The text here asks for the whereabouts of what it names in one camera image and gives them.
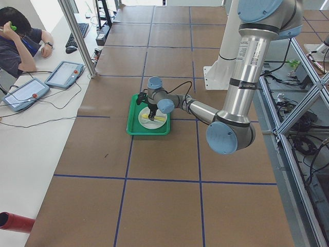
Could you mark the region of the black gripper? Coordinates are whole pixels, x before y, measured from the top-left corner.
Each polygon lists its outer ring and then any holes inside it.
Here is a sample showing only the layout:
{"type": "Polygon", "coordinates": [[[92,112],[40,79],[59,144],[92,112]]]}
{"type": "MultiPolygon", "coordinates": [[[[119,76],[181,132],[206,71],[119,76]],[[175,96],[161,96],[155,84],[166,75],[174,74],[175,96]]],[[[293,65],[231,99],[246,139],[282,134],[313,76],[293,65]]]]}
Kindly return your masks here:
{"type": "Polygon", "coordinates": [[[150,109],[148,119],[154,121],[155,112],[157,111],[157,104],[148,103],[148,108],[150,109]]]}

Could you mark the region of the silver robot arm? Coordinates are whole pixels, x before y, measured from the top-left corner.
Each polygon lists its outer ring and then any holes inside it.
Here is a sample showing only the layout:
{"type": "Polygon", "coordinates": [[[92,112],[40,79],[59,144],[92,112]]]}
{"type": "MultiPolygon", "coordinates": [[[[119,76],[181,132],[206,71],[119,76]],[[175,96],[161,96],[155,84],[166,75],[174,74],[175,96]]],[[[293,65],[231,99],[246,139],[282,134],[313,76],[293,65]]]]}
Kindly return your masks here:
{"type": "Polygon", "coordinates": [[[222,110],[185,94],[170,94],[162,80],[148,80],[149,120],[156,112],[180,108],[206,122],[206,140],[219,154],[232,154],[252,144],[255,129],[248,117],[270,42],[297,36],[302,29],[302,1],[239,1],[236,10],[241,40],[222,110]]]}

